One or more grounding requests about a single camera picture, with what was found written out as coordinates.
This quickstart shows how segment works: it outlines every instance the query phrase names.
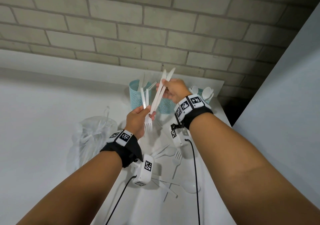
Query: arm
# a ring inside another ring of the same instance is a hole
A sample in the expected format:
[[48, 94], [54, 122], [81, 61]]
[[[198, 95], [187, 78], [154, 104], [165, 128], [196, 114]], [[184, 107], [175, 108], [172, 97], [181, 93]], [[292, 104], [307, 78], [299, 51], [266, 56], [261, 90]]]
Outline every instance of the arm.
[[[164, 81], [175, 103], [191, 93], [182, 80]], [[320, 224], [320, 211], [244, 137], [204, 113], [190, 133], [237, 224]]]
[[[144, 135], [150, 106], [127, 115], [125, 129], [137, 139]], [[154, 120], [155, 112], [150, 115]], [[100, 152], [62, 181], [38, 202], [17, 225], [89, 225], [106, 199], [122, 169], [116, 152]]]

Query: person's left arm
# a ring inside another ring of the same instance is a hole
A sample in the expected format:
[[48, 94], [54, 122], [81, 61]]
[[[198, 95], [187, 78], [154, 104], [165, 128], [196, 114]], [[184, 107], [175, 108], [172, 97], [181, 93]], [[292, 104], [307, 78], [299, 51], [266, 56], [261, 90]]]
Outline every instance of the person's left arm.
[[[137, 139], [144, 135], [144, 120], [150, 108], [144, 110], [141, 106], [127, 115], [125, 129]], [[121, 168], [122, 161], [116, 152], [100, 152], [50, 191], [17, 225], [89, 225]]]

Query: black cable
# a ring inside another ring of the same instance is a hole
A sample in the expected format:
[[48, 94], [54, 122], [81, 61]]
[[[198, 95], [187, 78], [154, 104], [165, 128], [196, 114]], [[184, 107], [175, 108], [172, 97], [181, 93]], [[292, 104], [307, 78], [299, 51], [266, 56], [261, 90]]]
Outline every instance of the black cable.
[[118, 203], [119, 203], [119, 201], [120, 201], [120, 199], [121, 199], [121, 197], [122, 197], [122, 195], [123, 195], [123, 193], [124, 193], [124, 191], [125, 191], [126, 187], [128, 186], [129, 182], [131, 181], [131, 179], [133, 179], [133, 178], [135, 178], [135, 177], [137, 177], [137, 175], [136, 175], [136, 176], [132, 176], [132, 177], [128, 180], [127, 184], [125, 185], [125, 188], [123, 189], [123, 191], [122, 191], [122, 193], [121, 193], [121, 195], [120, 195], [120, 197], [119, 197], [119, 199], [118, 199], [118, 201], [117, 201], [117, 204], [115, 205], [115, 207], [114, 207], [113, 211], [111, 212], [111, 215], [110, 215], [110, 217], [109, 217], [108, 221], [106, 222], [106, 225], [107, 225], [107, 224], [108, 224], [108, 222], [110, 221], [110, 218], [111, 218], [111, 216], [112, 216], [112, 214], [113, 214], [114, 210], [116, 209], [116, 207], [117, 207], [117, 205], [118, 205]]
[[[195, 157], [195, 154], [194, 154], [194, 149], [193, 149], [193, 145], [192, 145], [192, 142], [190, 141], [190, 140], [188, 140], [188, 139], [184, 139], [185, 141], [188, 141], [188, 142], [190, 142], [190, 144], [191, 144], [191, 147], [192, 147], [192, 152], [193, 152], [193, 160], [194, 160], [194, 162], [196, 162], [195, 161], [195, 159], [196, 159], [196, 157]], [[196, 189], [197, 189], [197, 206], [198, 206], [198, 222], [199, 222], [199, 225], [200, 225], [200, 210], [199, 210], [199, 195], [198, 195], [198, 179], [197, 179], [197, 168], [196, 168], [196, 165], [194, 165], [195, 166], [195, 174], [196, 174]]]

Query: clear plastic bag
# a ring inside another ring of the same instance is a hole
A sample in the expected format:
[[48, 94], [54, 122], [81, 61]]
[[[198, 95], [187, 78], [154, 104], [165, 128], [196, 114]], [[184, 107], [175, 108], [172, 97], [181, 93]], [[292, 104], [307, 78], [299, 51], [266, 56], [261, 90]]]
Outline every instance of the clear plastic bag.
[[117, 131], [117, 123], [106, 116], [86, 118], [76, 125], [72, 135], [73, 146], [68, 155], [67, 170], [72, 173], [97, 155], [107, 138]]

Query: gray wall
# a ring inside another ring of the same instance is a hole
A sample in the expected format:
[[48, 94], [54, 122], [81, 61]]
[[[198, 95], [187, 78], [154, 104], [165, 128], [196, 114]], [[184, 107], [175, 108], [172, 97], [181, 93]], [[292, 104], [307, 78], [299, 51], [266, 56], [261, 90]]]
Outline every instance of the gray wall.
[[233, 128], [320, 208], [320, 6]]
[[319, 0], [0, 0], [0, 48], [225, 81], [251, 99]]

